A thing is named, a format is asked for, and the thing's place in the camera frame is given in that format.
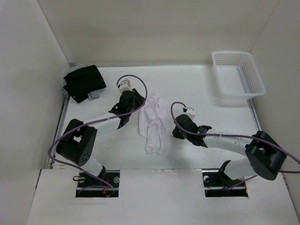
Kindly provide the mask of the white tank top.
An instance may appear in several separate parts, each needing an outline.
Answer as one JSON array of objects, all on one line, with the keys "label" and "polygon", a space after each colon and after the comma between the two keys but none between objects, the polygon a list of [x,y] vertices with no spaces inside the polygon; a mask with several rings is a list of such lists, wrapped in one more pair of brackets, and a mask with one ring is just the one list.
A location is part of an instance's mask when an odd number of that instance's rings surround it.
[{"label": "white tank top", "polygon": [[146,139],[147,154],[165,154],[171,146],[168,128],[169,104],[158,94],[147,97],[145,105],[139,110],[138,130]]}]

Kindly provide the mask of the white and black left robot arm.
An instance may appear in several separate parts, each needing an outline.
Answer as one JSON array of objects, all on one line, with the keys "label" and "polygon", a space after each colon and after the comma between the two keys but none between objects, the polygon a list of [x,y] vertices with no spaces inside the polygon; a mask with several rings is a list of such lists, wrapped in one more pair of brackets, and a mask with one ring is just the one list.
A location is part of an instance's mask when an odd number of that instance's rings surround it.
[{"label": "white and black left robot arm", "polygon": [[136,89],[123,91],[119,102],[107,114],[97,118],[105,121],[76,129],[58,142],[56,153],[87,171],[93,186],[102,186],[106,169],[91,156],[96,136],[125,126],[130,113],[142,106],[144,101],[145,98]]}]

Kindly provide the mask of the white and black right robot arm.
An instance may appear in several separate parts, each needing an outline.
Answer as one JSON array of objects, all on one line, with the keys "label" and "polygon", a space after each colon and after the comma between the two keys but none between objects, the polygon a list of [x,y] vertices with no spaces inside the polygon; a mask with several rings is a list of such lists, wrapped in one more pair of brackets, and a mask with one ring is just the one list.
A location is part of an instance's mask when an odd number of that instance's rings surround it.
[{"label": "white and black right robot arm", "polygon": [[241,137],[226,137],[224,132],[215,131],[210,126],[197,126],[187,114],[175,118],[173,137],[186,139],[195,146],[217,148],[241,154],[240,160],[226,160],[220,167],[217,180],[222,185],[229,185],[235,179],[258,175],[266,180],[275,180],[286,154],[270,146],[278,144],[265,132],[258,131],[249,140]]}]

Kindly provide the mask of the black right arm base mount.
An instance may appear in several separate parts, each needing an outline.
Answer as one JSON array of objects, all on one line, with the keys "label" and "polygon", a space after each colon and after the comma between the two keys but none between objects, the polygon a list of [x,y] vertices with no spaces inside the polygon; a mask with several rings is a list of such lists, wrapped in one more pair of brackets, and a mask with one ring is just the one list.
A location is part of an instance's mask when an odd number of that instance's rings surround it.
[{"label": "black right arm base mount", "polygon": [[230,160],[225,161],[218,170],[202,170],[206,197],[248,197],[245,183],[232,187],[241,182],[241,179],[232,180],[224,173],[229,163]]}]

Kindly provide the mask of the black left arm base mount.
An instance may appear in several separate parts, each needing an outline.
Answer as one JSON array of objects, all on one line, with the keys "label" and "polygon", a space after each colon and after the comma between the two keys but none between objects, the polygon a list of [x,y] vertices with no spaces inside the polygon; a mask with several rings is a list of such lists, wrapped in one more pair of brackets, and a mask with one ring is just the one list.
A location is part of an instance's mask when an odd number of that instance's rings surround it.
[{"label": "black left arm base mount", "polygon": [[119,197],[120,171],[106,171],[101,177],[112,187],[100,182],[99,180],[80,172],[79,175],[73,177],[73,181],[77,182],[76,194],[77,198],[117,198]]}]

